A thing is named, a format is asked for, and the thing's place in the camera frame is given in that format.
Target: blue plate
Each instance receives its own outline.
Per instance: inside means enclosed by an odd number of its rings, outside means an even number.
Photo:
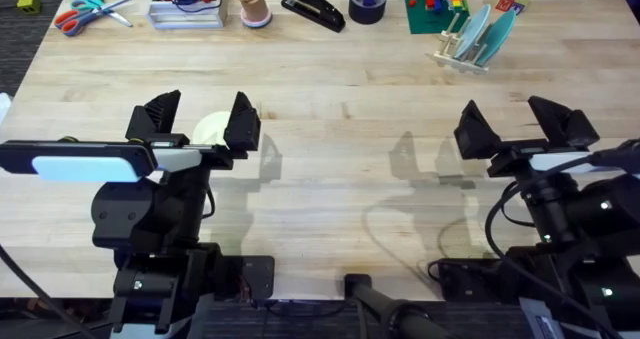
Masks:
[[[516,12],[513,9],[510,9],[506,13],[502,14],[493,26],[489,29],[487,36],[484,38],[482,43],[478,43],[480,46],[487,44],[487,49],[482,52],[480,58],[476,60],[476,65],[485,65],[487,60],[489,60],[502,46],[509,33],[511,33],[511,28],[513,28],[513,22],[516,20]]]
[[[491,11],[491,6],[489,4],[485,4],[476,12],[467,27],[460,35],[460,40],[462,40],[462,44],[456,50],[456,53],[453,55],[454,58],[460,59],[462,54],[466,53],[467,50],[471,49],[471,46],[480,35],[482,28],[487,23],[487,19],[489,18],[489,12]]]

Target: black stapler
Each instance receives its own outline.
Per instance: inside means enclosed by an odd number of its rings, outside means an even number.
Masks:
[[[282,0],[282,6],[336,33],[345,25],[342,14],[326,0]]]

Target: scissors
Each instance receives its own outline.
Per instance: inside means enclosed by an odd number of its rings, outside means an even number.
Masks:
[[[104,4],[104,0],[74,0],[73,2],[71,2],[71,10],[88,12],[93,9],[100,8],[104,6]],[[127,19],[125,19],[118,13],[114,13],[113,11],[109,10],[109,12],[106,14],[128,27],[133,26]]]
[[[128,1],[129,0],[118,0],[115,3],[99,6],[91,11],[69,10],[68,12],[58,15],[53,21],[53,24],[56,28],[62,30],[64,35],[72,37],[84,29],[87,24],[103,15],[109,15],[111,9]]]

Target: red scissors handle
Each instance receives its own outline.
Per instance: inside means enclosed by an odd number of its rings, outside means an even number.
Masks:
[[[96,20],[98,13],[69,10],[56,17],[54,24],[66,36],[78,34],[87,24]]]
[[[56,28],[61,29],[62,27],[68,23],[69,21],[73,20],[73,19],[77,19],[79,16],[84,15],[86,12],[85,11],[80,11],[80,10],[69,10],[67,12],[64,12],[60,15],[58,15],[54,20],[53,20],[53,25],[56,26]]]

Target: green toy base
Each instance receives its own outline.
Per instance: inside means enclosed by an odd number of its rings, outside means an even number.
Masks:
[[[440,14],[436,14],[432,10],[426,10],[425,0],[416,0],[416,4],[413,7],[409,6],[409,0],[404,0],[404,3],[407,8],[411,34],[440,34],[443,30],[447,30],[455,14],[460,13],[460,17],[452,30],[455,33],[460,30],[465,20],[469,17],[468,9],[449,10],[445,1],[442,2]]]

